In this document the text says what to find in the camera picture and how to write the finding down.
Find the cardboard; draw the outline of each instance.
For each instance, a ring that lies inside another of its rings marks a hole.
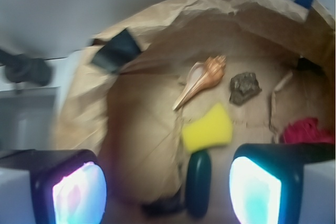
[[[55,127],[55,148],[100,151],[110,193],[103,222],[193,222],[185,212],[147,219],[138,205],[130,204],[172,196],[184,185],[188,154],[178,141],[181,126],[221,102],[234,136],[230,145],[209,150],[211,197],[199,223],[236,223],[228,172],[239,145],[277,142],[288,123],[306,116],[316,116],[321,126],[334,130],[334,25],[317,1],[310,10],[290,0],[168,0],[153,5],[95,36],[109,40],[128,28],[144,51],[119,77],[89,64],[101,46],[83,50]],[[173,112],[192,65],[217,55],[227,57],[221,83]],[[300,57],[320,65],[325,75],[296,71]],[[263,91],[235,106],[229,103],[229,82],[243,72],[256,73]]]

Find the led light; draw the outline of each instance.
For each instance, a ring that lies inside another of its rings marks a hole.
[[[107,188],[104,173],[98,165],[85,163],[52,190],[56,224],[100,223]]]
[[[230,169],[231,202],[240,223],[278,223],[281,181],[246,157]]]

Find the seashell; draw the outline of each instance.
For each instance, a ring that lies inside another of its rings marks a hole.
[[[191,97],[203,89],[208,89],[220,83],[224,76],[225,56],[209,57],[205,62],[197,62],[190,70],[187,84],[182,94],[173,105],[173,110],[180,108]]]

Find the red cloth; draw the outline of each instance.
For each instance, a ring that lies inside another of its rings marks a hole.
[[[282,138],[286,144],[295,143],[335,143],[335,133],[317,128],[317,118],[306,118],[289,124]]]

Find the sponge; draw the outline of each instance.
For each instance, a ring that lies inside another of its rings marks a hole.
[[[190,153],[231,142],[233,125],[222,104],[215,104],[197,121],[182,128],[184,146]]]

